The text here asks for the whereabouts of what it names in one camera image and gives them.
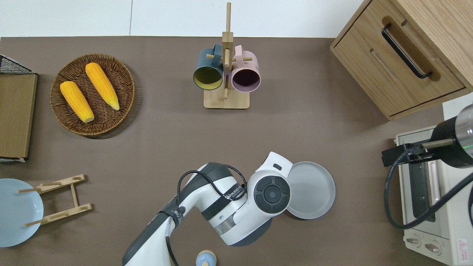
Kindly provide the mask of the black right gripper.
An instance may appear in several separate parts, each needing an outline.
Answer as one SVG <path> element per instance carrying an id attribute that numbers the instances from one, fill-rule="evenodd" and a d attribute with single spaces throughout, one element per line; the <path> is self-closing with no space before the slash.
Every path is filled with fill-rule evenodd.
<path id="1" fill-rule="evenodd" d="M 425 159 L 425 149 L 422 144 L 407 144 L 406 163 L 420 162 Z"/>

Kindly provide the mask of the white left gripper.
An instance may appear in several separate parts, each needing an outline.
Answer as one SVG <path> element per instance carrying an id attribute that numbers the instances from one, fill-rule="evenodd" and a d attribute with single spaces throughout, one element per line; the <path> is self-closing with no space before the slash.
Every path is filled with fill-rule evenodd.
<path id="1" fill-rule="evenodd" d="M 255 170 L 254 178 L 276 175 L 283 178 L 289 178 L 293 163 L 283 156 L 271 151 L 260 167 Z"/>

